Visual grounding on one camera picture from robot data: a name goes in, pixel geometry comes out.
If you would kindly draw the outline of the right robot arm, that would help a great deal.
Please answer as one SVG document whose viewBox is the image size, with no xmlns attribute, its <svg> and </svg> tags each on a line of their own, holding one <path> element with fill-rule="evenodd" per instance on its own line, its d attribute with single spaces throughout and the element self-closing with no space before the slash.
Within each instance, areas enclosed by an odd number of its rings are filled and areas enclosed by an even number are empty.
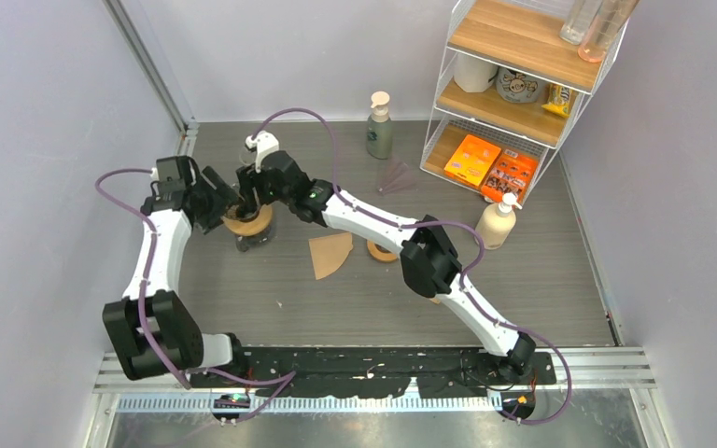
<svg viewBox="0 0 717 448">
<path fill-rule="evenodd" d="M 365 203 L 333 182 L 309 177 L 285 151 L 257 158 L 236 174 L 241 216 L 279 202 L 303 222 L 379 244 L 400 260 L 408 288 L 443 302 L 496 357 L 501 379 L 519 383 L 532 372 L 535 342 L 471 282 L 445 230 L 448 222 L 430 215 L 401 217 Z"/>
</svg>

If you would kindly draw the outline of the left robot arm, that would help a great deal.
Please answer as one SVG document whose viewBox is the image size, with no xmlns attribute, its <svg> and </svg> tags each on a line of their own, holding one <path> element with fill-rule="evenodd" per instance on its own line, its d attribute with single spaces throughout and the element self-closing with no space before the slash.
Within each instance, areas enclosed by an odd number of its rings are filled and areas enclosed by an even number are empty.
<svg viewBox="0 0 717 448">
<path fill-rule="evenodd" d="M 208 233 L 221 223 L 233 194 L 211 167 L 190 156 L 161 158 L 146 171 L 150 193 L 135 208 L 95 183 L 98 193 L 138 217 L 143 240 L 137 264 L 121 298 L 105 305 L 102 319 L 125 376 L 138 381 L 170 373 L 188 387 L 188 376 L 213 369 L 227 386 L 249 372 L 232 333 L 205 334 L 179 298 L 185 247 L 194 228 Z"/>
</svg>

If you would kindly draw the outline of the large wooden ring holder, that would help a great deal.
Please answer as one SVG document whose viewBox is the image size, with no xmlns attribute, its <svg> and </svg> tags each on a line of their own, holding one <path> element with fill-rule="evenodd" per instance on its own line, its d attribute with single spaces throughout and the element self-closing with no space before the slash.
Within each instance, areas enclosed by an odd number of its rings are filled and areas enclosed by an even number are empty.
<svg viewBox="0 0 717 448">
<path fill-rule="evenodd" d="M 251 237 L 271 228 L 274 218 L 273 208 L 270 205 L 263 205 L 259 212 L 248 221 L 241 221 L 224 217 L 222 219 L 226 228 L 236 236 Z"/>
</svg>

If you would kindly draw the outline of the dark ribbed glass dripper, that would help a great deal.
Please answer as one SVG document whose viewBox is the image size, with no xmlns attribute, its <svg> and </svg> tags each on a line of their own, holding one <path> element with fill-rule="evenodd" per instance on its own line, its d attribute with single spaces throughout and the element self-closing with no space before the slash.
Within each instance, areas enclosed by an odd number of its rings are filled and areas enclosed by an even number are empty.
<svg viewBox="0 0 717 448">
<path fill-rule="evenodd" d="M 231 220 L 248 222 L 254 220 L 259 214 L 260 206 L 254 195 L 240 197 L 227 211 L 226 217 Z"/>
</svg>

